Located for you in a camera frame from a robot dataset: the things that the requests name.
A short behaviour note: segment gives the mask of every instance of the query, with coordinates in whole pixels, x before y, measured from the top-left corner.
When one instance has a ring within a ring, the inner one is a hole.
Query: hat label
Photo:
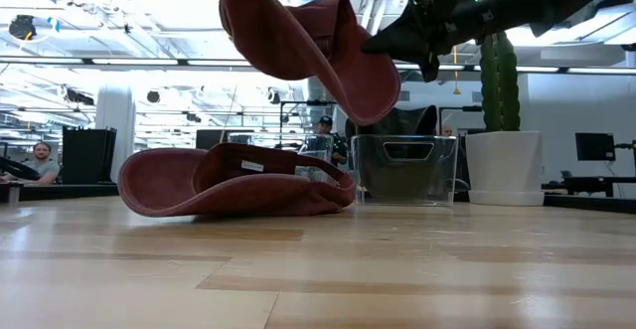
[[[243,160],[240,163],[240,167],[246,170],[257,171],[257,172],[262,172],[265,168],[263,165],[252,163],[250,161],[245,161],[245,160]]]

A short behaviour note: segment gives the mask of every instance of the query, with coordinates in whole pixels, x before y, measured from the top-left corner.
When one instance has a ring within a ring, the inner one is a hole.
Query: red hat
[[[317,167],[338,186],[296,176],[296,166]],[[351,176],[318,158],[235,143],[138,152],[121,166],[117,186],[147,217],[329,214],[349,206],[356,190]]]
[[[388,55],[361,51],[371,35],[349,0],[284,7],[278,0],[221,0],[221,22],[259,71],[286,81],[316,76],[356,124],[382,119],[398,101],[399,76]]]

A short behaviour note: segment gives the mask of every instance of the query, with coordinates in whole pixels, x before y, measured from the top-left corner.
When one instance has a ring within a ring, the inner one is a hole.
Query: bin handle
[[[409,158],[394,158],[389,154],[387,150],[387,145],[430,145],[430,151],[424,158],[421,159],[409,159]],[[400,161],[400,162],[425,162],[430,157],[430,154],[433,153],[433,149],[435,149],[435,143],[430,141],[386,141],[382,144],[382,148],[385,151],[385,155],[392,161]]]

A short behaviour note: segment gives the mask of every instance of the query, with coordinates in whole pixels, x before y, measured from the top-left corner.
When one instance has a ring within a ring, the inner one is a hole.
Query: cactus
[[[486,131],[519,131],[517,56],[505,32],[485,38],[479,66]]]

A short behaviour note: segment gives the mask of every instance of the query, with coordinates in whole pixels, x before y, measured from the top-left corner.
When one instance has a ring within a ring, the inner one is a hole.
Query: gray shirt
[[[29,160],[23,162],[22,165],[26,165],[39,172],[40,176],[55,174],[57,177],[58,174],[60,174],[60,165],[58,165],[58,163],[55,161],[36,162],[35,160]]]

